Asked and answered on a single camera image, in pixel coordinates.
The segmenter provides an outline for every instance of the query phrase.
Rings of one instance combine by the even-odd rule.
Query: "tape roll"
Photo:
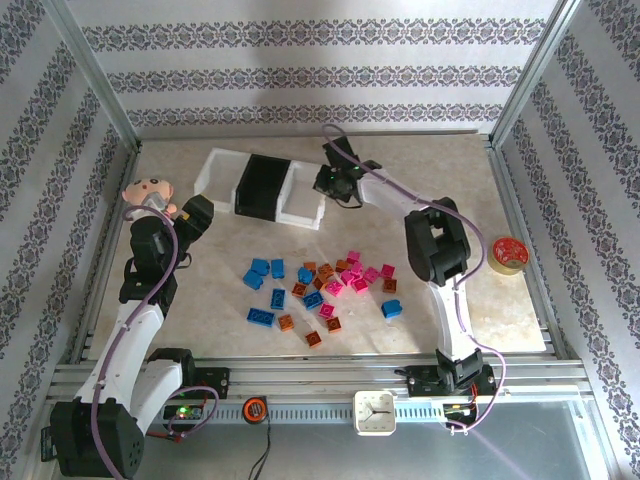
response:
[[[519,240],[502,237],[493,242],[489,252],[489,265],[502,275],[515,275],[529,263],[529,250]]]

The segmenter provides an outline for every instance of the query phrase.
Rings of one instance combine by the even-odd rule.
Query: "striped wallpaper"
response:
[[[68,4],[144,139],[488,133],[555,0]]]
[[[0,0],[0,479],[78,327],[129,152],[39,1]]]
[[[640,478],[639,12],[583,2],[502,146],[624,478]]]

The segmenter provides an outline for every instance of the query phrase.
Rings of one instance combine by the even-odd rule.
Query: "beige table surface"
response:
[[[424,192],[427,198],[453,198],[488,241],[509,234],[479,136],[376,136],[352,137],[350,141],[361,159],[375,159],[397,180]],[[173,201],[180,207],[193,195],[193,182],[213,147],[323,163],[322,143],[320,138],[149,141],[142,147],[137,178],[172,182],[176,192]],[[467,235],[472,249],[469,265],[473,266],[480,249],[472,233],[467,231]],[[365,268],[379,269],[383,263],[396,266],[396,296],[382,292],[381,280],[365,295],[350,288],[339,299],[325,294],[342,322],[342,331],[331,335],[323,319],[307,312],[290,293],[285,313],[294,317],[294,331],[283,333],[277,325],[269,329],[247,322],[250,307],[269,310],[273,288],[291,291],[303,261],[335,264],[352,249],[362,252]],[[185,347],[196,358],[205,358],[431,353],[436,348],[434,310],[426,285],[409,267],[403,228],[370,205],[343,210],[327,200],[319,231],[219,213],[189,251],[193,264],[176,272],[178,291],[150,351],[160,346]],[[99,357],[111,332],[122,271],[130,256],[129,226],[124,225],[89,358]],[[259,292],[249,289],[242,276],[254,257],[283,258],[286,277],[267,277]],[[471,323],[480,342],[503,352],[544,350],[522,274],[506,277],[485,266],[467,285]],[[400,299],[404,312],[387,322],[379,306],[391,298]],[[313,330],[320,333],[323,343],[310,349],[304,336]]]

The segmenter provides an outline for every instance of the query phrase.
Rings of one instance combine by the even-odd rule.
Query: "black bracket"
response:
[[[458,392],[451,392],[440,380],[437,365],[410,365],[394,372],[407,379],[407,390],[410,397],[448,397],[454,395],[471,395],[471,385],[478,387],[478,395],[493,395],[497,385],[493,375],[493,368],[484,365],[468,388]]]

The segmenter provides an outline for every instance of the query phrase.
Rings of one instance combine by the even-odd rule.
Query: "clock face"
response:
[[[357,392],[354,423],[360,435],[391,435],[396,429],[395,402],[389,392]]]

